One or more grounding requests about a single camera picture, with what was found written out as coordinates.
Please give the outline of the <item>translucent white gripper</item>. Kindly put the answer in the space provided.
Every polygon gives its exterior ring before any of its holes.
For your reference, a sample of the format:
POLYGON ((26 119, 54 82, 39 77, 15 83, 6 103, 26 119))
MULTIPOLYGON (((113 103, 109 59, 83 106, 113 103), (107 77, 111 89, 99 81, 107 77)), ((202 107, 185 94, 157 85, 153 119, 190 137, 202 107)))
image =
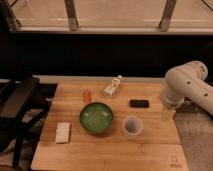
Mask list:
POLYGON ((171 120, 173 118, 173 115, 175 114, 175 109, 177 107, 176 103, 172 103, 171 101, 167 101, 165 99, 161 100, 163 109, 162 109, 162 120, 167 121, 171 120))

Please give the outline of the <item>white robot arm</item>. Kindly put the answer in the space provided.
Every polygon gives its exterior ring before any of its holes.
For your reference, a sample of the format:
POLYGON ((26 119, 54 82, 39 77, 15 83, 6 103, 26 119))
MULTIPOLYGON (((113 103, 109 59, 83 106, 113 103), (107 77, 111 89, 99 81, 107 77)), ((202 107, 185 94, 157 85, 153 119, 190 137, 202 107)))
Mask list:
POLYGON ((208 69, 201 61, 191 61, 169 69, 160 94, 161 118, 170 119, 186 98, 198 104, 213 117, 213 86, 205 82, 208 69))

